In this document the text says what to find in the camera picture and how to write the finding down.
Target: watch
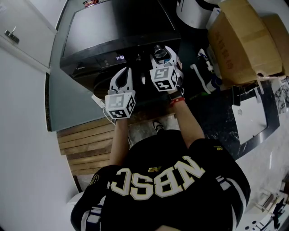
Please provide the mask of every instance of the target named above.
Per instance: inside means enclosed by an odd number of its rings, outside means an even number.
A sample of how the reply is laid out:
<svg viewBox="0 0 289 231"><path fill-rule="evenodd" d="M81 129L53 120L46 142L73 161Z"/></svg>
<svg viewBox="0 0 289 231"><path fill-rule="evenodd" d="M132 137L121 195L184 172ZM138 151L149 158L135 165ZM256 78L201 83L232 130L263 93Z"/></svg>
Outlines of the watch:
<svg viewBox="0 0 289 231"><path fill-rule="evenodd" d="M169 94L169 97L171 100L174 100L176 98L184 97L184 94L182 92L182 88L178 88L176 92Z"/></svg>

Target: cabinet door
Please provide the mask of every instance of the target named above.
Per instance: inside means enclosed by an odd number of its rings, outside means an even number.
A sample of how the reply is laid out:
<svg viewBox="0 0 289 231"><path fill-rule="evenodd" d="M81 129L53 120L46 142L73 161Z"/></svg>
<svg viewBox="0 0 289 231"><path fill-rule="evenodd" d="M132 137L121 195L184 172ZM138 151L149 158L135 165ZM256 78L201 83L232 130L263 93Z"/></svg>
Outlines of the cabinet door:
<svg viewBox="0 0 289 231"><path fill-rule="evenodd" d="M14 27L18 44L5 35ZM25 0L0 0L0 36L49 68L55 34Z"/></svg>

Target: black appliance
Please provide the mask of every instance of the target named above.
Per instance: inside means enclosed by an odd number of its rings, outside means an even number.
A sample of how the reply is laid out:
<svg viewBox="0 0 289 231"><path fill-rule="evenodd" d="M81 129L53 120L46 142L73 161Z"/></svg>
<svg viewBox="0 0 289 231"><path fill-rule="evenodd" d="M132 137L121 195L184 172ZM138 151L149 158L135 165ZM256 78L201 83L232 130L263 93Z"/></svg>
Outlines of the black appliance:
<svg viewBox="0 0 289 231"><path fill-rule="evenodd" d="M129 66L138 101L149 100L158 94L150 80L149 54L164 45L177 51L179 44L180 35L158 0L109 0L74 14L60 68L104 99L111 78Z"/></svg>

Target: wooden floor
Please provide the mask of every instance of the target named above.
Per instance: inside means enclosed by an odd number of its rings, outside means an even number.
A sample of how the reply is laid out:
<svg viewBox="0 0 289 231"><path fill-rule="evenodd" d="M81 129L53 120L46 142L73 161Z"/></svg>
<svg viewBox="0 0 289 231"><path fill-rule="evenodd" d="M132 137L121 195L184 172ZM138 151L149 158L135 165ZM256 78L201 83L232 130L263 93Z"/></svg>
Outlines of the wooden floor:
<svg viewBox="0 0 289 231"><path fill-rule="evenodd" d="M94 174L108 165L115 126L106 118L57 132L72 175Z"/></svg>

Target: sleeve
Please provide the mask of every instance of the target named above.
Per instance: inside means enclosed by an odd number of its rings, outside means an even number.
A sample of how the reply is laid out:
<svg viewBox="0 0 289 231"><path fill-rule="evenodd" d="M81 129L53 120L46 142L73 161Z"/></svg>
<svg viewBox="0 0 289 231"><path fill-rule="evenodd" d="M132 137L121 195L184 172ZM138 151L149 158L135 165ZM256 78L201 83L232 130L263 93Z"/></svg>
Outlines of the sleeve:
<svg viewBox="0 0 289 231"><path fill-rule="evenodd" d="M232 205L233 223L238 226L250 198L250 185L233 157L214 139L198 139L189 148L189 153L199 166L210 173L220 184Z"/></svg>
<svg viewBox="0 0 289 231"><path fill-rule="evenodd" d="M98 205L106 194L108 182L113 179L119 169L120 166L111 165L103 167L94 174L89 186L84 191L83 196L71 212L70 221L76 231L81 230L81 219L83 214L90 210L92 206Z"/></svg>

